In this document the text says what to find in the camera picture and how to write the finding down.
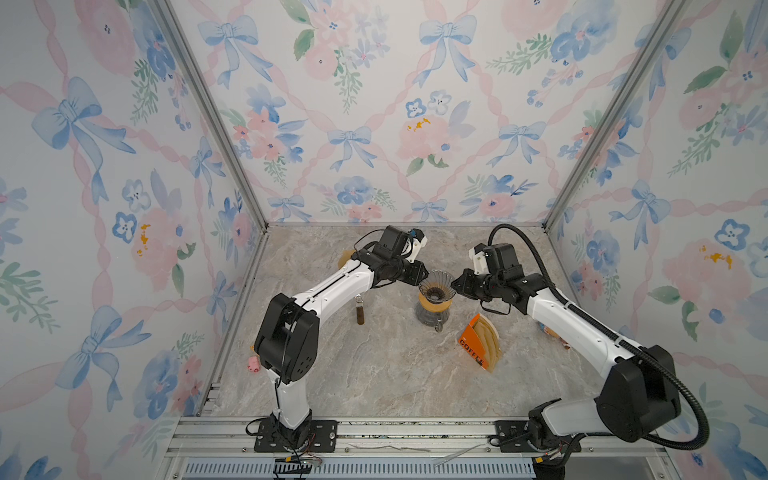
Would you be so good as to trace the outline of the grey glass dripper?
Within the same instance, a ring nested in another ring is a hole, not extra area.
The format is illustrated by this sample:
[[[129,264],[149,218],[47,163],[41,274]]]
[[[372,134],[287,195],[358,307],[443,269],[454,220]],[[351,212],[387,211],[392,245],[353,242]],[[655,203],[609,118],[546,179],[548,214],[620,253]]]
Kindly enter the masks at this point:
[[[419,292],[429,303],[441,304],[452,300],[456,291],[452,287],[455,278],[448,272],[434,270],[420,283]]]

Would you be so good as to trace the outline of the orange coffee filter pack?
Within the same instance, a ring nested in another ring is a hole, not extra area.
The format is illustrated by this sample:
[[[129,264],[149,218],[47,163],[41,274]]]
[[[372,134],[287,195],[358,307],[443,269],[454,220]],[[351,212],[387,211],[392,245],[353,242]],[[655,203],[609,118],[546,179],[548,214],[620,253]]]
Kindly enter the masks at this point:
[[[458,344],[484,370],[492,373],[503,352],[500,337],[492,322],[482,314],[476,314],[458,339]]]

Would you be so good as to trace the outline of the brown paper coffee filter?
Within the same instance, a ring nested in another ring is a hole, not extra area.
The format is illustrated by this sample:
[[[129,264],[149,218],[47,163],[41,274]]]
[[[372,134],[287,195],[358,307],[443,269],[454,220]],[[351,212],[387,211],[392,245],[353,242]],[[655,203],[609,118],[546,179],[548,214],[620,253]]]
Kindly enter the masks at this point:
[[[354,249],[344,250],[341,255],[341,258],[338,261],[338,268],[342,269],[346,265],[346,263],[352,258],[354,253],[355,253]]]

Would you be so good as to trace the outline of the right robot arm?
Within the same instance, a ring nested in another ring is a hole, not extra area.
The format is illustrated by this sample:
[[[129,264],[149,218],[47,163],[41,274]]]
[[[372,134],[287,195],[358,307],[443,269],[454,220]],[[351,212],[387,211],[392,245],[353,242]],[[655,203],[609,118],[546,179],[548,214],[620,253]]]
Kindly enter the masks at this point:
[[[610,434],[633,443],[681,414],[673,360],[666,350],[642,347],[589,319],[548,272],[526,273],[511,244],[478,244],[469,258],[471,267],[452,283],[459,295],[481,304],[500,300],[552,329],[603,381],[593,398],[551,400],[532,409],[526,429],[533,448],[550,450],[578,434]]]

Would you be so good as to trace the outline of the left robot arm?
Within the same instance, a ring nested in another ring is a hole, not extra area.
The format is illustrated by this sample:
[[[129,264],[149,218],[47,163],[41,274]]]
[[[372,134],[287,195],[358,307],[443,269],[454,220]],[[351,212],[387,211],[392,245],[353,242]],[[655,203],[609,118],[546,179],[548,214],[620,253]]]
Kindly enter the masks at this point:
[[[275,394],[270,421],[286,437],[306,433],[311,423],[305,377],[317,359],[323,323],[371,289],[417,286],[429,276],[418,259],[428,243],[422,230],[388,226],[379,232],[319,284],[295,295],[279,293],[268,304],[254,350]]]

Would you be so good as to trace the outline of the small colourful toy figure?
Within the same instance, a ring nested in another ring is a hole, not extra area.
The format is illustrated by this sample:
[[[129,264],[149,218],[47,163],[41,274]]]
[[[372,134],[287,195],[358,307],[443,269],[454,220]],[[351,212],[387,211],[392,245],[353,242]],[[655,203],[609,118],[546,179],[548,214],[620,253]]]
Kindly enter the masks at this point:
[[[537,325],[545,335],[557,340],[564,349],[569,350],[571,348],[570,344],[564,338],[558,335],[554,330],[540,322],[538,322]]]

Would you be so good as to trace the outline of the small pink toy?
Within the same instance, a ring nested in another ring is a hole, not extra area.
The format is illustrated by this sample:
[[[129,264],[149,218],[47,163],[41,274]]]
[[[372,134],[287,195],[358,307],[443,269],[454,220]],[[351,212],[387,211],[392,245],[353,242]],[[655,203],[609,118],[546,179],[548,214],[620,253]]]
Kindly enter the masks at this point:
[[[258,356],[254,355],[248,359],[247,369],[251,373],[259,373],[261,371],[262,366]]]

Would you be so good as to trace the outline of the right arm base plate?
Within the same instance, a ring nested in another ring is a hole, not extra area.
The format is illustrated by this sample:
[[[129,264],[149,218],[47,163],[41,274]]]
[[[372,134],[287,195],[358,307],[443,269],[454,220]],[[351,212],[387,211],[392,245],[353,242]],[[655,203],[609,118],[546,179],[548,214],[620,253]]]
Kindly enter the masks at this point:
[[[531,433],[526,420],[498,420],[489,444],[502,453],[533,453],[537,449],[531,443]]]

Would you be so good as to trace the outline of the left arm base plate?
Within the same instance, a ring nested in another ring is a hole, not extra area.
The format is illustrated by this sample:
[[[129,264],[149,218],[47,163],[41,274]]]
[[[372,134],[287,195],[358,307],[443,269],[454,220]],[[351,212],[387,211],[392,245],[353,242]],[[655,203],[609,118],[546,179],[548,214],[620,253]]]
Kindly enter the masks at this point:
[[[276,418],[259,421],[254,437],[256,453],[333,453],[336,449],[339,422],[335,420],[305,420],[291,430]]]

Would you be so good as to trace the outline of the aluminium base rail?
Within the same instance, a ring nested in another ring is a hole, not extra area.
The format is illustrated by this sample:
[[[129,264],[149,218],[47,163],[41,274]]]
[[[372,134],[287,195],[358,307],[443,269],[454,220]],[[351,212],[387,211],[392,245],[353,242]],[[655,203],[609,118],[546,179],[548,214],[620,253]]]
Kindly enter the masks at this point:
[[[489,442],[491,418],[340,418],[300,462],[258,452],[256,421],[184,418],[158,479],[543,479],[540,453],[523,441]]]

